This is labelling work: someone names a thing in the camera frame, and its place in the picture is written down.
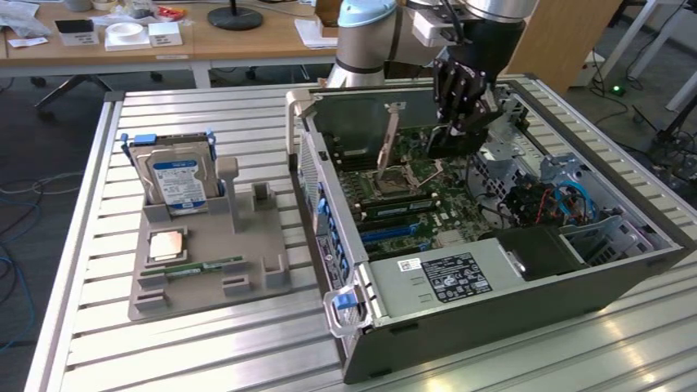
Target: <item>blue pcie slot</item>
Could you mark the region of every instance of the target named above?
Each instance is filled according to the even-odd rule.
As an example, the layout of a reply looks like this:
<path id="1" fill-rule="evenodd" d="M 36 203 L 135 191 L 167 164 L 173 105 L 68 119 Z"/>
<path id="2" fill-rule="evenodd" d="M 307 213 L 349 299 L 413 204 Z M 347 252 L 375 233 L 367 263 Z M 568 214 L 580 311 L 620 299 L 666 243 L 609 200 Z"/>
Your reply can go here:
<path id="1" fill-rule="evenodd" d="M 360 240 L 364 243 L 369 243 L 372 241 L 380 241 L 381 239 L 403 237 L 405 235 L 415 235 L 417 229 L 419 223 L 413 223 L 409 226 L 397 227 L 395 229 L 388 229 L 372 233 L 364 233 L 360 235 Z"/>

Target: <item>aluminum extrusion table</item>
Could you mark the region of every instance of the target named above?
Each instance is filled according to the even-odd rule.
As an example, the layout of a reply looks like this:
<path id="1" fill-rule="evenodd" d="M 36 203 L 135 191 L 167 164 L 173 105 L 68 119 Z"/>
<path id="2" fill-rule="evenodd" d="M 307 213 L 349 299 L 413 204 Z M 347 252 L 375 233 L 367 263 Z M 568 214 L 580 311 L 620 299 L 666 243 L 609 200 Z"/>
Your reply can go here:
<path id="1" fill-rule="evenodd" d="M 694 210 L 541 83 L 512 78 L 697 238 Z M 694 255 L 594 314 L 363 384 L 341 382 L 284 153 L 285 91 L 307 86 L 135 92 L 104 103 L 27 391 L 697 390 Z M 292 281 L 309 288 L 133 323 L 127 310 L 143 189 L 116 138 L 123 131 L 208 128 L 219 153 L 239 158 L 236 188 L 268 180 L 279 192 Z M 552 154 L 566 149 L 544 123 L 529 131 Z"/>

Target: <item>table leg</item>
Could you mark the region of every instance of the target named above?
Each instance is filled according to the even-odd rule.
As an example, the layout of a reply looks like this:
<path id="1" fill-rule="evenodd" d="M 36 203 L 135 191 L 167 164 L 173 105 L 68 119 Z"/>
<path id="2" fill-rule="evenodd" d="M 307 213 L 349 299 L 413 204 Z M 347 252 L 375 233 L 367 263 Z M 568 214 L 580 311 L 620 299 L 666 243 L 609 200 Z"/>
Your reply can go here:
<path id="1" fill-rule="evenodd" d="M 653 41 L 653 44 L 646 49 L 646 53 L 644 53 L 644 56 L 641 56 L 640 61 L 632 68 L 632 73 L 629 74 L 632 78 L 637 79 L 640 77 L 644 69 L 646 69 L 646 66 L 649 65 L 649 62 L 653 60 L 653 57 L 656 57 L 661 46 L 665 44 L 668 38 L 670 38 L 670 35 L 677 29 L 677 26 L 682 23 L 682 19 L 686 14 L 692 14 L 692 12 L 688 10 L 680 10 L 673 19 L 669 20 L 664 30 L 661 31 L 661 34 L 656 37 L 656 41 Z"/>
<path id="2" fill-rule="evenodd" d="M 697 92 L 697 72 L 693 73 L 693 77 L 688 80 L 676 96 L 665 106 L 665 108 L 673 112 L 677 112 L 685 105 L 689 97 Z"/>
<path id="3" fill-rule="evenodd" d="M 634 40 L 636 34 L 640 32 L 641 26 L 646 23 L 653 10 L 656 10 L 656 7 L 658 6 L 660 1 L 661 0 L 648 0 L 646 5 L 641 9 L 641 12 L 634 19 L 634 23 L 629 26 L 629 30 L 624 34 L 622 40 L 620 40 L 614 51 L 612 51 L 610 57 L 608 57 L 605 64 L 602 64 L 602 67 L 600 68 L 600 74 L 602 75 L 602 78 L 608 78 L 608 74 L 610 73 L 614 64 L 617 64 L 624 51 L 626 51 L 629 44 Z"/>
<path id="4" fill-rule="evenodd" d="M 211 88 L 211 61 L 193 61 L 192 72 L 193 80 L 196 81 L 196 88 Z"/>

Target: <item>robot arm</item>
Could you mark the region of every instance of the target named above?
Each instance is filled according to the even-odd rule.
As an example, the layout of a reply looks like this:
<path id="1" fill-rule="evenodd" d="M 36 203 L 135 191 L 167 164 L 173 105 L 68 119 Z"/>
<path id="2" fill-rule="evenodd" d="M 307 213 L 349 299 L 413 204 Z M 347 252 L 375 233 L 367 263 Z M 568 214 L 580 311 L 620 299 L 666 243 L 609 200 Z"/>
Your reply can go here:
<path id="1" fill-rule="evenodd" d="M 337 63 L 328 87 L 375 86 L 383 64 L 433 63 L 433 99 L 441 127 L 429 156 L 472 154 L 501 116 L 493 85 L 516 50 L 537 0 L 344 0 Z M 447 51 L 447 59 L 436 59 Z"/>

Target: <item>hard drive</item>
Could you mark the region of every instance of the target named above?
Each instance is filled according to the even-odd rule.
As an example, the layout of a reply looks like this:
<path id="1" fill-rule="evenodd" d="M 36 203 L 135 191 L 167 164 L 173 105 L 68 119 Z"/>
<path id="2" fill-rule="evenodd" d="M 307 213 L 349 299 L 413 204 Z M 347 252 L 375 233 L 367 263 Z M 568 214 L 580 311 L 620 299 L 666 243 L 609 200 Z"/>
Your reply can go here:
<path id="1" fill-rule="evenodd" d="M 201 212 L 220 195 L 212 132 L 185 136 L 137 135 L 123 152 L 139 172 L 148 204 L 167 204 L 173 216 Z"/>

